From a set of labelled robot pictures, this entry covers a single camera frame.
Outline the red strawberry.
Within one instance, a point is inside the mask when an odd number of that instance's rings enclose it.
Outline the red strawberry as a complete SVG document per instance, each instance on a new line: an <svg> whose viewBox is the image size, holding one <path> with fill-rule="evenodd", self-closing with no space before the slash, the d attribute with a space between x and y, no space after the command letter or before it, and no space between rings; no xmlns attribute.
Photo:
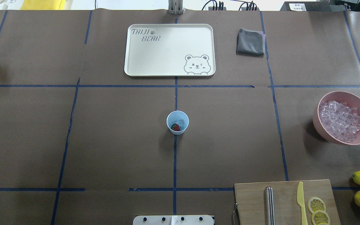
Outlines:
<svg viewBox="0 0 360 225"><path fill-rule="evenodd" d="M176 131L176 132L180 132L181 131L181 126L177 123L174 123L171 125L170 127L173 131Z"/></svg>

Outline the light blue plastic cup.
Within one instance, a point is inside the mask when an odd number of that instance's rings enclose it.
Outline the light blue plastic cup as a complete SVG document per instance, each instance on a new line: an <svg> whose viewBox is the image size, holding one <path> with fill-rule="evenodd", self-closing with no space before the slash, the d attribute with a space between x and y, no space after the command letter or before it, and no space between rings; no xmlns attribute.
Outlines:
<svg viewBox="0 0 360 225"><path fill-rule="evenodd" d="M173 131L170 127L172 124L176 123L176 121L179 119L185 120L186 127L185 127L185 129L181 130L180 132ZM168 115L168 117L166 119L166 124L172 134L181 135L184 133L184 131L187 129L187 127L189 125L189 118L188 118L187 114L184 113L183 111L173 111Z"/></svg>

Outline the ice cube in cup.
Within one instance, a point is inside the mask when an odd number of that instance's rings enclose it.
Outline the ice cube in cup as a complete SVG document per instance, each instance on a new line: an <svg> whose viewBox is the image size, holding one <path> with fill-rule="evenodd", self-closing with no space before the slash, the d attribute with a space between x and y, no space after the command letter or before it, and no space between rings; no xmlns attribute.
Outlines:
<svg viewBox="0 0 360 225"><path fill-rule="evenodd" d="M179 119L179 120L176 121L176 123L181 126L181 130L185 129L185 127L186 127L185 120Z"/></svg>

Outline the pile of clear ice cubes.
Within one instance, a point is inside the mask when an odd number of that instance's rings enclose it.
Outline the pile of clear ice cubes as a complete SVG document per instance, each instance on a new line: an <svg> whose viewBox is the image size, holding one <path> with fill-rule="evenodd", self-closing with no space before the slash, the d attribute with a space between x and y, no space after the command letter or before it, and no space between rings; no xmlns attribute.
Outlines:
<svg viewBox="0 0 360 225"><path fill-rule="evenodd" d="M319 119L325 130L342 142L353 142L360 131L359 109L346 102L321 101Z"/></svg>

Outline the cream bear serving tray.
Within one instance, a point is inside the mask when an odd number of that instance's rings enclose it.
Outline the cream bear serving tray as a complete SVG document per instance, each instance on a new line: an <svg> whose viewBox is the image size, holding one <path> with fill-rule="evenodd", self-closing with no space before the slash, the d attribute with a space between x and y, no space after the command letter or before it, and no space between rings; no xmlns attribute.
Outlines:
<svg viewBox="0 0 360 225"><path fill-rule="evenodd" d="M216 72L208 24L133 24L127 30L124 72L130 77L209 77Z"/></svg>

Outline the folded grey cloth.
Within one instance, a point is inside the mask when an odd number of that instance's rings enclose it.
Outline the folded grey cloth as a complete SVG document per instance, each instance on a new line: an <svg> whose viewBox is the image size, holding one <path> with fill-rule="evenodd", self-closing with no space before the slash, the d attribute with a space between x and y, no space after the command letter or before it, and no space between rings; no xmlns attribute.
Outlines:
<svg viewBox="0 0 360 225"><path fill-rule="evenodd" d="M265 54L266 35L262 31L239 29L236 54L261 57Z"/></svg>

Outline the black power strip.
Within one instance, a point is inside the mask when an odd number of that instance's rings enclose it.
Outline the black power strip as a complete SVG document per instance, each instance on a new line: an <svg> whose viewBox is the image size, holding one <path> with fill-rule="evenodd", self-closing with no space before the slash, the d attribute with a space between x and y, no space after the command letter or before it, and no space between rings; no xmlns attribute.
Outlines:
<svg viewBox="0 0 360 225"><path fill-rule="evenodd" d="M223 1L207 0L201 11L226 11Z"/></svg>
<svg viewBox="0 0 360 225"><path fill-rule="evenodd" d="M251 2L242 1L238 10L239 11L257 11L258 7L254 1L251 1Z"/></svg>

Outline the wooden cutting board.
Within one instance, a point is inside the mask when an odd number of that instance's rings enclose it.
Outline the wooden cutting board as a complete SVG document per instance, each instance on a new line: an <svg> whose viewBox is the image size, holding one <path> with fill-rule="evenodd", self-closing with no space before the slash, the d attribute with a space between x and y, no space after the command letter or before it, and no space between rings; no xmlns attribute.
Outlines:
<svg viewBox="0 0 360 225"><path fill-rule="evenodd" d="M274 213L276 225L300 225L301 208L297 203L299 181L236 183L235 197L241 225L264 225L265 188L274 192ZM326 204L326 212L331 225L341 224L330 181L304 180L304 199L321 198Z"/></svg>

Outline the yellow plastic knife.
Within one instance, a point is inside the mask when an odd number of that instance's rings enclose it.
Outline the yellow plastic knife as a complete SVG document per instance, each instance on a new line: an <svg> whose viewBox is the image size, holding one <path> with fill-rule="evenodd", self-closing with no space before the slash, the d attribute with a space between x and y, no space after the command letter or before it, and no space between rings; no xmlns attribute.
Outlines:
<svg viewBox="0 0 360 225"><path fill-rule="evenodd" d="M301 225L308 225L305 200L304 200L304 184L301 181L298 183L297 192L296 192L296 201L300 207Z"/></svg>

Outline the upper lemon slice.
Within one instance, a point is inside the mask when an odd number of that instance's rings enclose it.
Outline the upper lemon slice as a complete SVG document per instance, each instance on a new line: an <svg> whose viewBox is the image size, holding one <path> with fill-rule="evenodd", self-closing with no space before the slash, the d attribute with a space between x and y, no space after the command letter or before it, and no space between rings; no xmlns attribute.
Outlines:
<svg viewBox="0 0 360 225"><path fill-rule="evenodd" d="M311 214L314 214L316 211L326 211L326 204L318 197L310 198L307 202L307 206Z"/></svg>

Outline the lemon slice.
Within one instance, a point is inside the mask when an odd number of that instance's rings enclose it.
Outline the lemon slice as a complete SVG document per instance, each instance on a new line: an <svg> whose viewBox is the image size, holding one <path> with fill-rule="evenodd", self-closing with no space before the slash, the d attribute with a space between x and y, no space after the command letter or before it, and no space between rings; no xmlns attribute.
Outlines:
<svg viewBox="0 0 360 225"><path fill-rule="evenodd" d="M331 219L326 211L317 210L313 212L311 222L313 225L330 225Z"/></svg>
<svg viewBox="0 0 360 225"><path fill-rule="evenodd" d="M307 206L311 214L314 214L316 211L326 211L326 204L318 197L310 198L307 202Z"/></svg>

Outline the pink bowl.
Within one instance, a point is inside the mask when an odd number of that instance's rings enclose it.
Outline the pink bowl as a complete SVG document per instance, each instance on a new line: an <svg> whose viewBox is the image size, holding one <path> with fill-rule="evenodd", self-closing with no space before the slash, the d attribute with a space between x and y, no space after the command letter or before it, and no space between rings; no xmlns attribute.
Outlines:
<svg viewBox="0 0 360 225"><path fill-rule="evenodd" d="M325 128L323 123L320 121L319 115L319 106L321 102L327 101L337 101L341 103L347 103L348 106L358 109L358 115L360 116L360 97L345 91L333 91L329 92L324 95L319 102L315 105L313 115L312 115L312 122L316 133L319 134L323 139L327 142L339 144L339 145L347 145L347 146L357 146L360 145L360 131L357 132L357 137L352 142L343 142L338 140L337 138L333 137Z"/></svg>

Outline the lower lemon slice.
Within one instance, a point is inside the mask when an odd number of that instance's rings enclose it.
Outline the lower lemon slice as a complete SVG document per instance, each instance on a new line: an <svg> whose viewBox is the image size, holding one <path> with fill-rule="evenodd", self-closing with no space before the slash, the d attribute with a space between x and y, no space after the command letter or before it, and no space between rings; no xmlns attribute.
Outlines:
<svg viewBox="0 0 360 225"><path fill-rule="evenodd" d="M313 212L311 222L313 225L330 225L331 219L326 211L317 210Z"/></svg>

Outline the yellow cloth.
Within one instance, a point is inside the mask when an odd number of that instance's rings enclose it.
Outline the yellow cloth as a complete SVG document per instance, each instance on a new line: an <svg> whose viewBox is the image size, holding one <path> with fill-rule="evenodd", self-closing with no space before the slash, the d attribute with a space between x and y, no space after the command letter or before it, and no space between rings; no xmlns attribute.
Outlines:
<svg viewBox="0 0 360 225"><path fill-rule="evenodd" d="M63 10L65 0L25 0L20 10Z"/></svg>

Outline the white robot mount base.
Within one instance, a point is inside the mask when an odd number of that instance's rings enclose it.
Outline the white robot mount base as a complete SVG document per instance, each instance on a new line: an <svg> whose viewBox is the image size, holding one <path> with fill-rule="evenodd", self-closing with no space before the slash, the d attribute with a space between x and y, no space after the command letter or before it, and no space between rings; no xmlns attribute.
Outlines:
<svg viewBox="0 0 360 225"><path fill-rule="evenodd" d="M211 215L140 215L133 219L133 225L214 225Z"/></svg>

